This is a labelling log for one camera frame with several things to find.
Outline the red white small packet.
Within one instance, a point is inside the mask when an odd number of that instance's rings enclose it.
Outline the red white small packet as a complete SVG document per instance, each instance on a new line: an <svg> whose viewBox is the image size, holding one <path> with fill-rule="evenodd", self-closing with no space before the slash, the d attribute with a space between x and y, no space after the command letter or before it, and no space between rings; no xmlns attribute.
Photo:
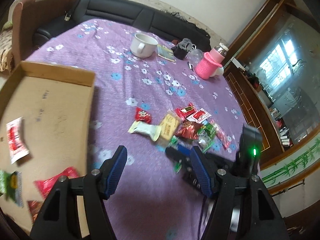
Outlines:
<svg viewBox="0 0 320 240"><path fill-rule="evenodd" d="M6 124L11 164L29 154L29 150L22 139L22 122L23 118L19 117Z"/></svg>

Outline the red round-logo packet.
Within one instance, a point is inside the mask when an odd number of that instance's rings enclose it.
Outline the red round-logo packet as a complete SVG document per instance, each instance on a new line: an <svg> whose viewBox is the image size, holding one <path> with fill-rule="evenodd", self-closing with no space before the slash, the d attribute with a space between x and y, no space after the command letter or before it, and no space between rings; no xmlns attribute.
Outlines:
<svg viewBox="0 0 320 240"><path fill-rule="evenodd" d="M66 176L69 179L78 178L79 173L74 167L68 167L63 170L61 173L53 176L52 178L46 180L36 180L33 182L36 189L39 191L40 195L46 199L50 191L52 190L56 181L61 177Z"/></svg>

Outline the wooden cabinet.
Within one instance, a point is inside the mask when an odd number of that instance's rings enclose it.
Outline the wooden cabinet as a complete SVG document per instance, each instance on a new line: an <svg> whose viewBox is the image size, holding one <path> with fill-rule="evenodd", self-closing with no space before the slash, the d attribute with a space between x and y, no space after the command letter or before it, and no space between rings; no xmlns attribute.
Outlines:
<svg viewBox="0 0 320 240"><path fill-rule="evenodd" d="M242 71L236 68L235 63L231 61L232 59L249 61L279 30L287 12L298 15L310 23L315 23L314 18L309 13L298 9L294 0L266 0L231 43L226 59L223 61L225 65L224 76L228 84L231 85L232 92L240 105L245 120L262 133L263 148L261 150L260 167L263 170L293 155L315 136L319 135L319 128L316 127L296 146L284 150L280 142L276 122L273 120L268 107L260 100L257 90L249 83Z"/></svg>

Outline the yellow biscuit pack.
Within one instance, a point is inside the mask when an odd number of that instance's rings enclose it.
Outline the yellow biscuit pack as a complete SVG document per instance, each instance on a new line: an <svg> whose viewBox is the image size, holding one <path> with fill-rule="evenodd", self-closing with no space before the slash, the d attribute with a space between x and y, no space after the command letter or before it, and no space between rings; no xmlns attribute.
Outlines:
<svg viewBox="0 0 320 240"><path fill-rule="evenodd" d="M176 114L168 112L160 123L160 137L166 141L170 141L180 123L181 119Z"/></svg>

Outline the white plastic jar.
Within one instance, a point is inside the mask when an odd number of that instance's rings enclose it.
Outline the white plastic jar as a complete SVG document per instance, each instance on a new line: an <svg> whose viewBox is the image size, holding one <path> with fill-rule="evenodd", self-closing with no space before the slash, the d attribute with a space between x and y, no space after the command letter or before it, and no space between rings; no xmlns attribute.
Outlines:
<svg viewBox="0 0 320 240"><path fill-rule="evenodd" d="M211 77L222 76L223 73L224 73L224 68L223 67L218 67L218 68L216 68L215 72L213 72Z"/></svg>

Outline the red white snack packet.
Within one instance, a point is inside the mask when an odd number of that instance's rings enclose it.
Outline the red white snack packet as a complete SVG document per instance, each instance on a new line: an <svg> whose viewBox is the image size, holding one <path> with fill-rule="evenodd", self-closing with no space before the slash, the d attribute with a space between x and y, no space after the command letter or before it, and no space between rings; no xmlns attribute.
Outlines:
<svg viewBox="0 0 320 240"><path fill-rule="evenodd" d="M210 113L208 113L205 109L201 108L192 115L188 116L187 120L201 124L204 122L204 120L207 120L211 116L212 115Z"/></svg>

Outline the white green small packet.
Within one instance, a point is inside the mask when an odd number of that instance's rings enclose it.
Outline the white green small packet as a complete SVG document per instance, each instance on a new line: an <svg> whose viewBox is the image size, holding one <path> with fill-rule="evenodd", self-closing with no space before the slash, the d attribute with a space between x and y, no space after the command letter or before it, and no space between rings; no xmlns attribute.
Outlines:
<svg viewBox="0 0 320 240"><path fill-rule="evenodd" d="M146 122L142 121L134 121L128 132L130 134L139 133L147 135L153 142L156 142L159 139L161 129L162 128L159 125L147 124Z"/></svg>

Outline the black sofa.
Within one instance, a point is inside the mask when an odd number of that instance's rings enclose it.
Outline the black sofa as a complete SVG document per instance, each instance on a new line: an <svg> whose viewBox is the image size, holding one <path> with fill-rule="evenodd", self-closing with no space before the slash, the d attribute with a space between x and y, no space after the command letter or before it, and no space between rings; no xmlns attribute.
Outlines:
<svg viewBox="0 0 320 240"><path fill-rule="evenodd" d="M126 24L166 41L188 38L203 52L211 50L210 35L205 30L168 12L128 0L77 0L65 15L36 28L33 45L41 47L51 38L94 18Z"/></svg>

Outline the pink cartoon candy packet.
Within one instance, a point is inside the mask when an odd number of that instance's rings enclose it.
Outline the pink cartoon candy packet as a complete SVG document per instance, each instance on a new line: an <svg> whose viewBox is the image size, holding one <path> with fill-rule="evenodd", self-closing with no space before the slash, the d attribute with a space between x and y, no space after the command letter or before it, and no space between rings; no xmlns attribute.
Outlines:
<svg viewBox="0 0 320 240"><path fill-rule="evenodd" d="M216 136L218 137L218 139L221 141L223 147L225 149L229 148L231 142L232 142L232 139L230 136L228 136L224 130L220 127L220 125L215 122L214 120L211 120L210 121L210 124L213 126L213 128L215 129L216 131Z"/></svg>

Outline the small green booklet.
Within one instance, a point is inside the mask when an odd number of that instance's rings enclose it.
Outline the small green booklet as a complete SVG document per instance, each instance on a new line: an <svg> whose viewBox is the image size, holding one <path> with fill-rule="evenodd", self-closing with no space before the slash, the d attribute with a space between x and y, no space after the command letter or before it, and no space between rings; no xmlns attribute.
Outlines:
<svg viewBox="0 0 320 240"><path fill-rule="evenodd" d="M166 46L157 45L157 55L165 60L170 62L176 62L175 56L171 49L168 49Z"/></svg>

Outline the small red candy packet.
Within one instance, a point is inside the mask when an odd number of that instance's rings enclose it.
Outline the small red candy packet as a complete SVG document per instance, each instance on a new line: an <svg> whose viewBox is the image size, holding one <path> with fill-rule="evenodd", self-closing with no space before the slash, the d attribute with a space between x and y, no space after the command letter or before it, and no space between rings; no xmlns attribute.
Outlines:
<svg viewBox="0 0 320 240"><path fill-rule="evenodd" d="M141 121L147 124L152 123L152 116L147 111L143 110L142 108L136 108L135 120Z"/></svg>

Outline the pink knit-sleeved bottle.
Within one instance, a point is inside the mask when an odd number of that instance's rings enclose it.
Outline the pink knit-sleeved bottle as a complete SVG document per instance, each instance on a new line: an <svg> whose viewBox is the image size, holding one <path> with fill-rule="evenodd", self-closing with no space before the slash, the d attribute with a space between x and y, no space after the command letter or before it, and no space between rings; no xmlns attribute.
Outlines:
<svg viewBox="0 0 320 240"><path fill-rule="evenodd" d="M228 47L219 43L211 51L204 53L204 58L195 67L195 73L204 80L211 78L216 68L223 67L221 64L226 57Z"/></svg>

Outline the clear glass jar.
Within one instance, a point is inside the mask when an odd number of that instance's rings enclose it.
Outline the clear glass jar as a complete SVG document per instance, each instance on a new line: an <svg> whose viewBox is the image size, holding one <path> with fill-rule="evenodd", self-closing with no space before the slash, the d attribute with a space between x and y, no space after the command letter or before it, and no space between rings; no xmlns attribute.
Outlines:
<svg viewBox="0 0 320 240"><path fill-rule="evenodd" d="M193 49L187 55L188 61L196 66L204 58L204 52L200 49Z"/></svg>

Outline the long red snack bar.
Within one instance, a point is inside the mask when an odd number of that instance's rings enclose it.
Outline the long red snack bar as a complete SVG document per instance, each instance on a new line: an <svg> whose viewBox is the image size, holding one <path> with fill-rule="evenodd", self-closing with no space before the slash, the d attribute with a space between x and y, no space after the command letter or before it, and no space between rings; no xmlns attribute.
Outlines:
<svg viewBox="0 0 320 240"><path fill-rule="evenodd" d="M194 114L197 111L196 107L190 102L186 107L176 108L176 115L184 121L188 116Z"/></svg>

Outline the dark red foil bag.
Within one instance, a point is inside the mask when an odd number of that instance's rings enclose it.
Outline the dark red foil bag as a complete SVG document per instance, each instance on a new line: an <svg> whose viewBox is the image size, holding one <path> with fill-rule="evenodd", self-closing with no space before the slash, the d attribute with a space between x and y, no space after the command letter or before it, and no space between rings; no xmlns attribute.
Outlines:
<svg viewBox="0 0 320 240"><path fill-rule="evenodd" d="M193 121L185 121L180 129L175 133L178 138L196 140L199 138L198 131L203 125Z"/></svg>
<svg viewBox="0 0 320 240"><path fill-rule="evenodd" d="M32 223L34 223L37 218L37 215L39 214L39 211L42 207L43 202L36 201L36 200L28 200L27 204L28 204L30 215L31 215L31 221Z"/></svg>

